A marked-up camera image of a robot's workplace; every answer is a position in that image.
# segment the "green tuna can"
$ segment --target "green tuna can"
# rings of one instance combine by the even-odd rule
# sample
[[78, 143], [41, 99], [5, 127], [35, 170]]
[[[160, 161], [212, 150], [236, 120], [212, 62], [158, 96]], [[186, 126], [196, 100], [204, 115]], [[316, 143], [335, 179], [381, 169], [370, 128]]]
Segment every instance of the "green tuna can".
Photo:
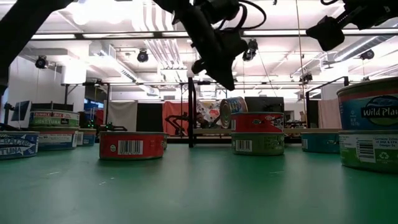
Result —
[[283, 133], [232, 133], [234, 154], [249, 156], [279, 156], [285, 151]]
[[398, 173], [398, 131], [340, 131], [344, 166]]
[[79, 114], [62, 110], [33, 110], [29, 127], [79, 127]]

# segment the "fluorescent light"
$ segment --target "fluorescent light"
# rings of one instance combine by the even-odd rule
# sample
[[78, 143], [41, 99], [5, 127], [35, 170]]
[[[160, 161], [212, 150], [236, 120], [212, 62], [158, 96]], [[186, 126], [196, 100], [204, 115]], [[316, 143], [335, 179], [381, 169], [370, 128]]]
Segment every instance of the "fluorescent light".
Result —
[[125, 34], [114, 34], [114, 33], [101, 33], [101, 34], [83, 34], [84, 38], [87, 39], [117, 39], [117, 38], [129, 38], [129, 37], [142, 37], [142, 38], [151, 38], [154, 37], [154, 34], [151, 32], [131, 32]]
[[164, 36], [164, 37], [186, 37], [186, 38], [189, 38], [188, 33], [187, 32], [182, 32], [182, 31], [178, 31], [178, 32], [163, 32], [162, 36]]
[[[243, 35], [257, 36], [257, 35], [298, 35], [298, 30], [247, 30]], [[300, 35], [306, 35], [305, 30], [300, 30]]]
[[398, 29], [397, 28], [390, 28], [390, 29], [365, 29], [365, 30], [357, 30], [357, 29], [344, 29], [344, 35], [352, 35], [352, 34], [392, 34], [397, 35]]
[[17, 1], [0, 1], [0, 4], [15, 4]]
[[76, 37], [74, 34], [36, 34], [32, 37], [32, 40], [47, 39], [76, 39]]

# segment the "tuna can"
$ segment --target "tuna can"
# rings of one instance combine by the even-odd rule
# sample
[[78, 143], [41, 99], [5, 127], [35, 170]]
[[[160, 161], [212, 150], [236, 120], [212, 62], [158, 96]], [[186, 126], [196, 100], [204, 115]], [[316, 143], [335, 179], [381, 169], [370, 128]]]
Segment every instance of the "tuna can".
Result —
[[31, 128], [40, 132], [39, 151], [71, 150], [77, 147], [78, 128]]
[[285, 151], [283, 133], [232, 133], [234, 154], [250, 156], [279, 156]]
[[81, 128], [77, 134], [77, 146], [94, 146], [97, 130]]
[[340, 131], [344, 166], [398, 173], [398, 131]]
[[0, 132], [0, 160], [36, 156], [38, 137], [33, 131]]
[[161, 158], [166, 133], [152, 132], [100, 132], [99, 158], [139, 160]]
[[284, 130], [284, 114], [234, 113], [231, 115], [231, 130], [235, 133], [281, 133]]
[[338, 133], [302, 133], [304, 152], [340, 153]]
[[362, 82], [337, 92], [344, 130], [398, 129], [398, 77]]
[[231, 114], [240, 112], [248, 112], [248, 106], [243, 98], [234, 97], [222, 100], [220, 104], [221, 126], [229, 128]]
[[79, 114], [61, 110], [30, 112], [29, 127], [79, 127]]

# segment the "ceiling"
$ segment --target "ceiling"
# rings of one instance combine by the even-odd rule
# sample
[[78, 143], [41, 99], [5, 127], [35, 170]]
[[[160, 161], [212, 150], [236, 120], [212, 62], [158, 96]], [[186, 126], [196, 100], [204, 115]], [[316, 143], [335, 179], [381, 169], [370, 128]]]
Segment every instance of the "ceiling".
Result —
[[[112, 1], [112, 0], [91, 0], [95, 4], [85, 8], [82, 14], [82, 7], [78, 3], [72, 3], [66, 9], [53, 13], [39, 29], [38, 34], [59, 34], [59, 33], [95, 33], [95, 32], [137, 32], [145, 31], [137, 26], [139, 21], [143, 21], [149, 31], [162, 29], [183, 30], [181, 24], [170, 27], [168, 24], [169, 18], [166, 12], [162, 11], [160, 14], [161, 24], [157, 23], [158, 15], [157, 7], [150, 1], [144, 1], [144, 7], [138, 4], [137, 1]], [[338, 16], [343, 11], [343, 3], [338, 2], [331, 6], [323, 6], [318, 0], [298, 0], [296, 5], [295, 0], [279, 0], [276, 6], [273, 6], [273, 0], [268, 1], [253, 1], [262, 7], [267, 13], [267, 21], [261, 26], [260, 30], [277, 29], [306, 29], [314, 26], [325, 15]], [[12, 1], [0, 0], [0, 17], [2, 17], [12, 6]], [[240, 18], [240, 13], [237, 17], [230, 21], [227, 26], [234, 27]], [[248, 19], [244, 26], [254, 26], [262, 20], [262, 15], [253, 7], [248, 6]], [[381, 27], [391, 27], [391, 24], [398, 23], [397, 19], [388, 21]], [[363, 37], [346, 37], [343, 44], [333, 49], [330, 54], [339, 52], [340, 50], [349, 47]], [[252, 61], [244, 62], [242, 56], [236, 57], [233, 64], [233, 71], [236, 79], [239, 82], [297, 82], [300, 79], [300, 68], [307, 63], [321, 55], [322, 50], [318, 42], [309, 37], [261, 37], [257, 38], [259, 50]], [[174, 39], [175, 47], [178, 48], [180, 61], [184, 67], [188, 68], [187, 73], [191, 74], [190, 67], [192, 63], [197, 60], [197, 53], [191, 48], [189, 39]], [[159, 40], [158, 47], [165, 47], [167, 44], [172, 46], [172, 42]], [[102, 78], [103, 80], [111, 82], [126, 82], [126, 77], [123, 77], [117, 70], [110, 68], [110, 65], [101, 63], [98, 60], [93, 60], [90, 54], [89, 45], [91, 41], [85, 40], [69, 40], [69, 41], [31, 41], [29, 48], [64, 48], [79, 55], [81, 60], [84, 60], [88, 66], [88, 77]], [[102, 46], [111, 45], [116, 50], [116, 58], [121, 61], [125, 67], [134, 72], [142, 82], [162, 82], [164, 76], [160, 75], [159, 68], [162, 62], [155, 59], [150, 50], [149, 60], [144, 63], [137, 61], [137, 54], [139, 49], [148, 48], [148, 40], [107, 40], [101, 43]], [[334, 80], [343, 75], [349, 75], [351, 80], [359, 81], [364, 75], [375, 74], [377, 71], [383, 71], [387, 68], [395, 66], [395, 58], [398, 56], [395, 52], [398, 50], [398, 39], [392, 38], [387, 42], [381, 43], [372, 48], [375, 52], [375, 58], [372, 60], [362, 61], [360, 59], [351, 58], [343, 63], [334, 63], [333, 69], [324, 70], [326, 65], [321, 63], [310, 69], [313, 70], [314, 81], [326, 82]], [[165, 51], [165, 57], [172, 58], [169, 50]], [[395, 75], [395, 71], [389, 72], [385, 75]], [[198, 79], [206, 80], [204, 74], [200, 74]], [[258, 85], [245, 85], [248, 88], [259, 88]], [[142, 91], [138, 87], [119, 88], [120, 91]]]

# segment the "metal frame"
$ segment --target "metal frame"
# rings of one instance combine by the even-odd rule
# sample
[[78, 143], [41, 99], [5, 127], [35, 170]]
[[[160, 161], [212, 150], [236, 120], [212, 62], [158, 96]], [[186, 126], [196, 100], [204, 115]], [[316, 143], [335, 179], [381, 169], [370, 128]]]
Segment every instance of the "metal frame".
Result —
[[311, 126], [310, 126], [310, 117], [311, 117], [311, 112], [310, 112], [310, 107], [311, 107], [310, 106], [310, 100], [311, 100], [310, 99], [310, 92], [313, 91], [313, 90], [320, 89], [320, 88], [322, 88], [324, 86], [327, 86], [329, 84], [332, 84], [334, 82], [337, 82], [338, 80], [341, 80], [342, 78], [344, 79], [344, 86], [348, 86], [349, 85], [348, 77], [340, 77], [340, 78], [337, 78], [337, 79], [335, 79], [333, 81], [327, 82], [327, 83], [325, 83], [323, 85], [317, 86], [317, 87], [312, 88], [311, 90], [308, 90], [307, 92], [305, 92], [305, 104], [307, 106], [307, 128], [311, 128]]

